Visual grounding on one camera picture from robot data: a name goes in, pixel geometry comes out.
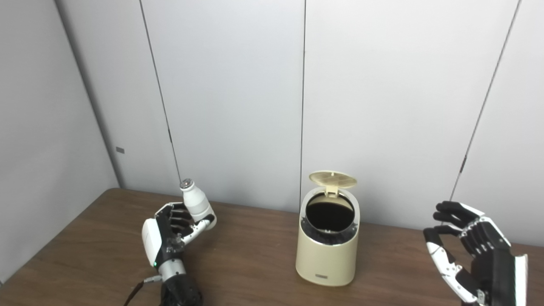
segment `robot finger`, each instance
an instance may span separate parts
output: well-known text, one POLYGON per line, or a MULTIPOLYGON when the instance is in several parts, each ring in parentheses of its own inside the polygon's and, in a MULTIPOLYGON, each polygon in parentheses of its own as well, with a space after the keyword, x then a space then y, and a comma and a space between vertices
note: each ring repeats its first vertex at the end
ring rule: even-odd
POLYGON ((187 210, 187 207, 185 206, 185 203, 183 202, 176 202, 171 204, 172 204, 173 210, 187 210))
POLYGON ((191 224, 189 223, 188 220, 186 219, 183 219, 183 218, 176 218, 176 217, 171 217, 170 218, 170 226, 172 227, 181 227, 181 228, 186 228, 188 226, 190 226, 191 224))
POLYGON ((478 283, 463 267, 455 264, 455 258, 448 252, 434 228, 423 230, 427 249, 440 275, 452 290, 465 303, 474 303, 478 300, 478 283))
POLYGON ((193 217, 188 211, 172 210, 171 218, 191 220, 193 217))
POLYGON ((459 235, 459 240, 461 240, 461 244, 463 244, 465 250, 467 250, 473 258, 481 254, 481 250, 476 241, 472 237, 468 237, 466 232, 462 232, 461 235, 459 235))
POLYGON ((451 234, 454 236, 459 237, 459 240, 461 240, 461 243, 465 247, 465 250, 472 256, 476 257, 476 254, 481 254, 480 251, 474 249, 473 244, 471 241, 469 241, 466 233, 463 235, 463 232, 451 225, 439 225, 435 227, 435 230, 439 234, 451 234))
POLYGON ((480 216, 484 215, 483 212, 475 208, 459 202, 452 201, 443 201, 442 203, 438 203, 436 205, 436 210, 439 212, 445 212, 454 215, 455 217, 466 223, 470 223, 478 219, 480 216))
POLYGON ((463 222, 459 220, 458 218, 456 218, 455 216, 445 212, 437 211, 432 215, 432 217, 434 218, 434 220, 437 220, 437 221, 452 223, 453 225, 461 229, 468 225, 467 222, 463 222))
POLYGON ((461 235, 462 231, 452 225, 438 225, 435 227, 438 234, 450 234, 454 236, 461 235))

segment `white robotic hand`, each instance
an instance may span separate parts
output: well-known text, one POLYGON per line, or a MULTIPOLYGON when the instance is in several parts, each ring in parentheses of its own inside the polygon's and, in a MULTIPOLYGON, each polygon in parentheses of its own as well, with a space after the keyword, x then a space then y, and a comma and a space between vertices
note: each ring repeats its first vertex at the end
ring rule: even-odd
POLYGON ((427 248, 442 278, 462 305, 526 306, 527 255, 510 254, 510 242, 484 213, 458 202, 436 205, 435 220, 448 222, 423 230, 427 248), (471 273, 455 263, 439 234, 457 236, 474 258, 471 273))
POLYGON ((186 274, 182 254, 186 245, 216 223, 208 199, 192 180, 181 185, 184 202, 168 203, 142 228, 145 253, 161 280, 161 306, 202 305, 202 294, 186 274))

